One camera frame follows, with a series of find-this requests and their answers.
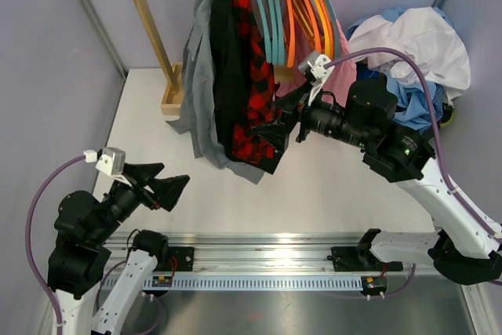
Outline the red black plaid shirt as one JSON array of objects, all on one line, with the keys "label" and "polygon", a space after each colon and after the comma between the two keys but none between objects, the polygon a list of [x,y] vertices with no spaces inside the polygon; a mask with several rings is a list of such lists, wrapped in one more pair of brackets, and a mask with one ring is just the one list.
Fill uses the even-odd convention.
[{"label": "red black plaid shirt", "polygon": [[252,134],[253,127],[275,117],[274,70],[266,61],[264,38],[256,24],[251,0],[231,0],[231,7],[236,16],[246,89],[246,104],[234,124],[232,153],[250,165],[259,166],[275,153],[267,141]]}]

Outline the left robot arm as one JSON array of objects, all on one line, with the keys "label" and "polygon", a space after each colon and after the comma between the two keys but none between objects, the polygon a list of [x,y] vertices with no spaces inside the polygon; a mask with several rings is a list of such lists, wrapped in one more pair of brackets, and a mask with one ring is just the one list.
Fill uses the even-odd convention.
[{"label": "left robot arm", "polygon": [[168,263],[176,267],[167,237],[142,230],[112,291],[95,306],[111,256],[106,241],[139,206],[172,211],[190,180],[188,175],[158,178],[163,168],[161,163],[125,164],[103,200],[75,191],[60,203],[48,270],[48,286],[60,305],[56,333],[119,334],[149,274]]}]

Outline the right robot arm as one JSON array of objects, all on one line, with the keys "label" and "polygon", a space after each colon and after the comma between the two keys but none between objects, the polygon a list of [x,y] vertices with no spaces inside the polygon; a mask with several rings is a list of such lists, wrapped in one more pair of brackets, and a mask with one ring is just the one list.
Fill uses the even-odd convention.
[{"label": "right robot arm", "polygon": [[309,89],[305,83],[279,98],[279,117],[253,127],[253,134],[280,154],[294,128],[298,143],[314,132],[357,147],[374,173],[406,191],[439,224],[422,234],[369,229],[356,246],[332,249],[336,271],[401,271],[403,264],[422,264],[465,286],[500,279],[500,243],[449,193],[431,145],[416,130],[394,122],[398,99],[382,78],[354,82],[344,106],[320,96],[310,102]]}]

